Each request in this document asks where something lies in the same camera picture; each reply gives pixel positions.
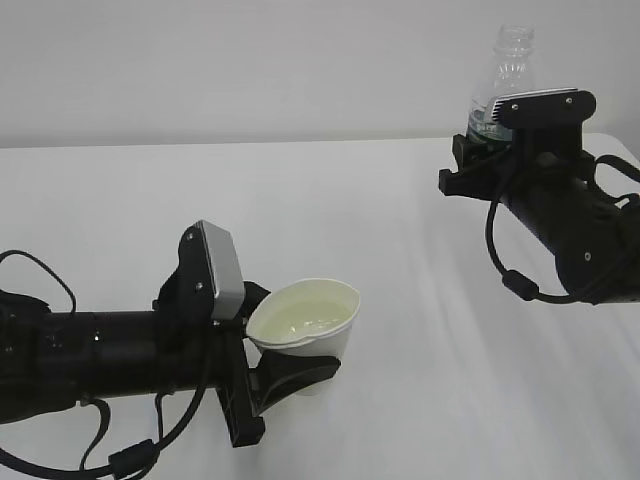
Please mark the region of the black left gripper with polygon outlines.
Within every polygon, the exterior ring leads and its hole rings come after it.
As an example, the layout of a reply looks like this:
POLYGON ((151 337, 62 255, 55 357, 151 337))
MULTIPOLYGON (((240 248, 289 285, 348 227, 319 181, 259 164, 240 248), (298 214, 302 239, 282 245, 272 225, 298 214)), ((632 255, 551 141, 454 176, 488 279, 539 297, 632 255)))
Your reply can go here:
POLYGON ((233 320, 216 321, 213 286, 201 231, 194 224, 178 246, 178 266, 160 288, 152 309, 161 314, 167 340, 182 351, 184 361, 196 362, 194 396, 184 415, 159 446, 172 443, 195 416, 205 391, 216 389, 234 447, 257 444, 266 410, 308 387, 330 380, 341 366, 333 356, 294 356, 264 352, 249 368, 243 340, 245 325, 271 291, 253 281, 244 282, 242 306, 233 320))

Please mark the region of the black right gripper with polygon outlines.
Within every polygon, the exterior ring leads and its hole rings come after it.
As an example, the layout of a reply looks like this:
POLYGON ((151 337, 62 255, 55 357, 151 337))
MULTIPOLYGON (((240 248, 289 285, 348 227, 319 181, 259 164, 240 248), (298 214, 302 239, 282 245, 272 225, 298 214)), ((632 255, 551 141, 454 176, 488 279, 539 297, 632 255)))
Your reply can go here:
POLYGON ((499 186, 511 178, 551 165, 583 174, 593 156, 583 148, 583 124, 596 111, 593 93, 581 89, 546 89, 513 93, 491 101, 491 117, 512 132, 500 150, 492 141, 476 141, 463 134, 452 137, 452 154, 458 170, 439 171, 438 188, 446 196, 478 200, 497 197, 499 186))

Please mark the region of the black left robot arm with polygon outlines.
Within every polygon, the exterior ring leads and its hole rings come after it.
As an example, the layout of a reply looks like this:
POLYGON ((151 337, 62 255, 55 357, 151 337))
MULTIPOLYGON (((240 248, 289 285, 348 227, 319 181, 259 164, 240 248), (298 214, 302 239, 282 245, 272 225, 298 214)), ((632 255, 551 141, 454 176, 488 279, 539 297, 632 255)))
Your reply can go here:
POLYGON ((1 419, 63 411, 79 400, 212 388, 234 447, 257 444, 263 413, 332 378, 332 354, 265 351, 246 358, 245 322, 266 290, 243 279, 231 234, 188 227, 176 270, 148 311, 53 313, 41 300, 1 297, 1 419))

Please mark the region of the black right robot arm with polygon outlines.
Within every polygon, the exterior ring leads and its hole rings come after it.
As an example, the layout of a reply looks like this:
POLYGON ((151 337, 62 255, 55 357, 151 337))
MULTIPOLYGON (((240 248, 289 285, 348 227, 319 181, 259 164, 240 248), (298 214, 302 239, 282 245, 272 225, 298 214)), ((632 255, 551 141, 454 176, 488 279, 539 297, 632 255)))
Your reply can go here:
POLYGON ((613 196, 597 183, 607 165, 637 181, 639 170, 583 147, 583 125, 596 111, 593 93, 556 88, 492 98, 486 117, 508 129, 507 147, 491 151, 463 135, 452 139, 458 169, 439 172, 446 196, 486 201, 484 237, 503 285, 525 301, 568 305, 632 303, 639 299, 639 196, 613 196), (562 295, 546 294, 499 258, 497 208, 504 205, 553 255, 562 295))

